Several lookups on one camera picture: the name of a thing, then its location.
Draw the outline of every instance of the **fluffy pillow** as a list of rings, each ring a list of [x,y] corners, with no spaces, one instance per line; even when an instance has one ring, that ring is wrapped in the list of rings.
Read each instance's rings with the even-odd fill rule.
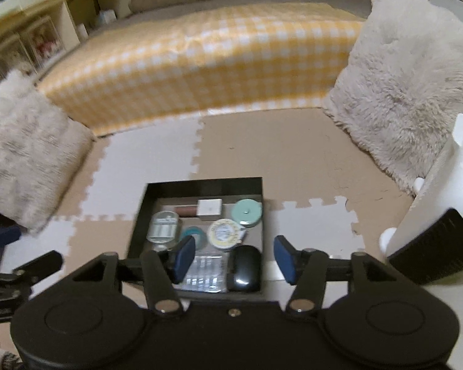
[[[12,71],[0,84],[0,213],[40,229],[92,143],[89,129]]]
[[[428,0],[372,0],[324,104],[411,194],[463,112],[463,23]]]

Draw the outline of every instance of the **gingham tablecloth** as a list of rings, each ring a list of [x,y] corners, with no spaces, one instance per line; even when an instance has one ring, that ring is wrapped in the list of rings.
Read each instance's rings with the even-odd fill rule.
[[[138,23],[90,39],[38,87],[98,136],[171,115],[319,106],[363,21],[282,3]]]

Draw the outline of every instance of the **screw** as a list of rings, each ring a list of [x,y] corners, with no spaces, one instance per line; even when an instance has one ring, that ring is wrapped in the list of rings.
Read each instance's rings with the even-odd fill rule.
[[[231,317],[238,317],[242,314],[242,311],[240,309],[230,309],[228,310],[228,315]]]
[[[156,305],[155,309],[161,313],[173,313],[180,308],[180,304],[173,299],[160,300]]]
[[[290,302],[290,308],[298,313],[308,312],[315,308],[314,302],[308,299],[295,299]]]

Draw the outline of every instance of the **black box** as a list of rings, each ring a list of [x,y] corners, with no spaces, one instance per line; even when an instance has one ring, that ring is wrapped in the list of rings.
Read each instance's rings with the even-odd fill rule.
[[[263,205],[262,178],[228,178],[228,179],[203,179],[191,181],[176,181],[167,183],[149,183],[142,198],[141,206],[137,214],[136,223],[127,252],[127,258],[138,258],[144,249],[150,249],[151,243],[146,236],[151,223],[151,217],[162,210],[172,210],[175,206],[196,205],[198,199],[222,199],[223,217],[230,218],[231,207],[238,200],[251,198]],[[183,227],[199,226],[204,231],[213,221],[202,221],[199,218],[182,218]],[[263,246],[264,216],[255,227],[247,229],[247,235],[243,241],[245,245],[252,245],[264,251]],[[199,253],[216,251],[212,245],[207,244]],[[193,291],[178,291],[182,298],[190,299],[262,299],[261,293],[203,293]]]

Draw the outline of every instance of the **small white cube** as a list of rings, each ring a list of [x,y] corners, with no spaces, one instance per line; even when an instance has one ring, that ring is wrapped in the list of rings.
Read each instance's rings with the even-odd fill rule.
[[[198,217],[203,221],[216,221],[221,218],[221,199],[200,199],[198,201]]]

